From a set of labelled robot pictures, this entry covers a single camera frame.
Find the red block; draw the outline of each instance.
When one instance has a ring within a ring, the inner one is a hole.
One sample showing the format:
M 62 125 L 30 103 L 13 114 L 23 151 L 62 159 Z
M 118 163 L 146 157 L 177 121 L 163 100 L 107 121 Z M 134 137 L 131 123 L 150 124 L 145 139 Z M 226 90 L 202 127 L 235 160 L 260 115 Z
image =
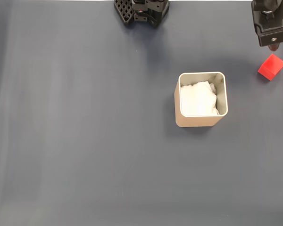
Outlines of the red block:
M 261 65 L 258 72 L 271 81 L 282 68 L 283 68 L 283 60 L 281 60 L 276 55 L 272 54 Z

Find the gray tabletop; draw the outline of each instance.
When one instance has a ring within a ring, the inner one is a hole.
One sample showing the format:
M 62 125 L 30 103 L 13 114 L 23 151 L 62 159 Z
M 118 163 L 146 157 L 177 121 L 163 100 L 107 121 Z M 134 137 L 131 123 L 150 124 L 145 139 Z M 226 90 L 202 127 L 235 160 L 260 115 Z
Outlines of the gray tabletop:
M 156 30 L 111 1 L 5 7 L 0 226 L 283 226 L 283 70 L 257 73 L 250 2 L 171 2 Z M 178 127 L 178 76 L 210 71 L 229 113 Z

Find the metal container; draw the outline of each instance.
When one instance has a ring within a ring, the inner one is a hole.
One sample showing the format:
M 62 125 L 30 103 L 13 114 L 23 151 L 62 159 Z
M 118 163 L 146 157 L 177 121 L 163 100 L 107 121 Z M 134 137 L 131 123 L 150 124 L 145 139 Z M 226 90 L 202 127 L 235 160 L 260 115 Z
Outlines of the metal container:
M 216 88 L 216 108 L 220 115 L 184 115 L 182 113 L 181 87 L 201 81 L 213 83 Z M 221 72 L 183 73 L 179 76 L 174 93 L 176 124 L 180 127 L 214 126 L 228 112 L 225 76 Z

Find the white tissue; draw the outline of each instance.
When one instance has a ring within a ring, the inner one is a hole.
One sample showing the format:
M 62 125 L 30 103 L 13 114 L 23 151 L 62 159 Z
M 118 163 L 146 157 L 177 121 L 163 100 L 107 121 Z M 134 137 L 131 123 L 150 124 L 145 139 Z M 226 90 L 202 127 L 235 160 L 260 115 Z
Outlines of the white tissue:
M 184 115 L 219 115 L 217 96 L 208 81 L 181 87 L 181 107 Z

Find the robot end effector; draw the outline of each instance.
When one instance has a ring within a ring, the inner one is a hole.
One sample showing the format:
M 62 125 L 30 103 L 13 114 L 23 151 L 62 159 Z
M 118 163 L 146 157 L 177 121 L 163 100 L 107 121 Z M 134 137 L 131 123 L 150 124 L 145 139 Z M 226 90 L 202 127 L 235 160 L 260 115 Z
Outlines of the robot end effector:
M 253 0 L 251 7 L 260 46 L 276 51 L 283 42 L 283 0 Z

